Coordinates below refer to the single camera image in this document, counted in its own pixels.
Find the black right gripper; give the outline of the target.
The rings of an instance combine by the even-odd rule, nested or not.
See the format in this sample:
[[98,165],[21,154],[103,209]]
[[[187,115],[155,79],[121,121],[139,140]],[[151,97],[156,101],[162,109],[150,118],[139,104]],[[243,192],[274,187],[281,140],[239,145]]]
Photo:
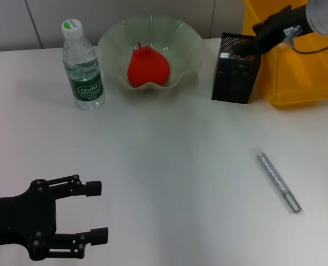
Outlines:
[[264,21],[254,24],[252,29],[258,37],[232,46],[233,52],[242,57],[262,55],[281,43],[286,34],[285,29],[301,27],[300,35],[310,34],[310,26],[306,17],[306,5],[292,8],[288,5],[281,11],[268,16]]

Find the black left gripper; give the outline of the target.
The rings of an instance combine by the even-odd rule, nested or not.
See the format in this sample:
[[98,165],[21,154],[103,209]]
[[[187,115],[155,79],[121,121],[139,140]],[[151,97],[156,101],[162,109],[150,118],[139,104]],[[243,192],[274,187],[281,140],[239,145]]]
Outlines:
[[76,234],[54,234],[55,200],[100,196],[101,192],[100,181],[82,184],[79,175],[72,175],[48,181],[35,180],[20,195],[0,197],[0,245],[21,245],[31,260],[83,259],[87,244],[108,243],[108,227]]

